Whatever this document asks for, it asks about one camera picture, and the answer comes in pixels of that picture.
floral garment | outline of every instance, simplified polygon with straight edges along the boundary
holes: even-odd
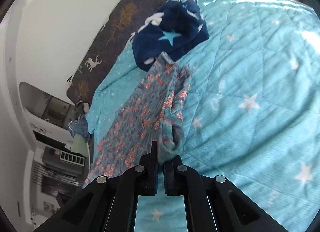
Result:
[[[191,72],[181,70],[161,53],[131,97],[116,113],[105,138],[98,144],[98,157],[85,185],[99,175],[121,175],[139,164],[140,157],[158,141],[158,162],[173,158],[184,140],[182,108],[190,89]]]

turquoise bedspread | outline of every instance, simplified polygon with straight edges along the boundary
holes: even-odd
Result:
[[[222,174],[290,232],[320,208],[320,21],[292,0],[199,0],[210,38],[179,60],[193,67],[183,109],[183,163]],[[95,144],[146,73],[129,44],[87,115]],[[187,231],[181,197],[140,197],[136,232]]]

silver screw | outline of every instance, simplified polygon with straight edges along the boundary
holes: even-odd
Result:
[[[137,165],[134,169],[135,169],[135,171],[141,172],[141,171],[144,171],[144,166]]]
[[[186,171],[187,167],[184,165],[179,165],[177,169],[178,169],[178,171]]]
[[[107,181],[107,178],[104,176],[100,176],[97,178],[98,183],[105,183]]]
[[[218,175],[216,177],[216,181],[220,182],[220,183],[224,183],[226,181],[226,177],[222,176],[222,175]]]

bed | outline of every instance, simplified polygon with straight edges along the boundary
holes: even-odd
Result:
[[[202,175],[226,176],[288,231],[305,231],[320,208],[320,21],[293,0],[198,5],[210,37],[178,61],[193,71],[179,155]],[[95,146],[146,74],[128,42],[87,115]],[[155,197],[139,197],[135,231],[186,231],[183,199],[158,182]]]

blue star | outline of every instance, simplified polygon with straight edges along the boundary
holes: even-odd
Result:
[[[173,38],[182,36],[181,33],[176,33],[174,30],[172,30],[171,32],[162,31],[162,33],[164,34],[164,36],[160,37],[158,41],[168,40],[171,46],[173,46]]]

